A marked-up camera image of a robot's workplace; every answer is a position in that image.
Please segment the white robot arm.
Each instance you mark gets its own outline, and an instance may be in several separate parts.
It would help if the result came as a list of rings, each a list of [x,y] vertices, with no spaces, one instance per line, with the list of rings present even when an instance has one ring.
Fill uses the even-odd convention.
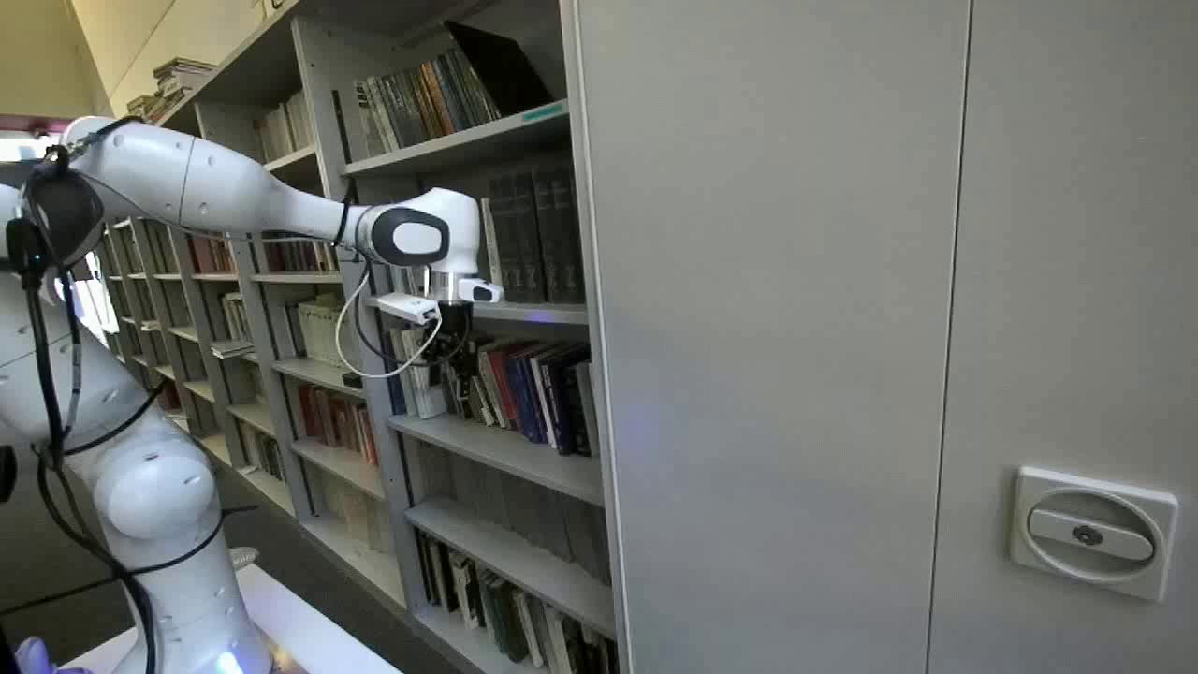
[[[116,674],[269,674],[211,461],[53,287],[113,223],[284,234],[377,265],[424,265],[437,276],[427,306],[445,310],[478,276],[478,205],[452,186],[353,205],[211,139],[105,118],[75,121],[46,166],[5,195],[5,434],[33,453],[55,526],[70,526],[75,490],[96,511],[93,528],[66,535],[130,601],[133,646]]]

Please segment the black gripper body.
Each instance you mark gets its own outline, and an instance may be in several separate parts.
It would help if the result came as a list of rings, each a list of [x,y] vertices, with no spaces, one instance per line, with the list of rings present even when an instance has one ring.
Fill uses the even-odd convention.
[[[443,365],[443,366],[452,366],[452,370],[466,370],[470,366],[470,346],[476,346],[470,306],[466,304],[443,304],[443,325],[437,325],[437,339],[427,350],[427,359]]]

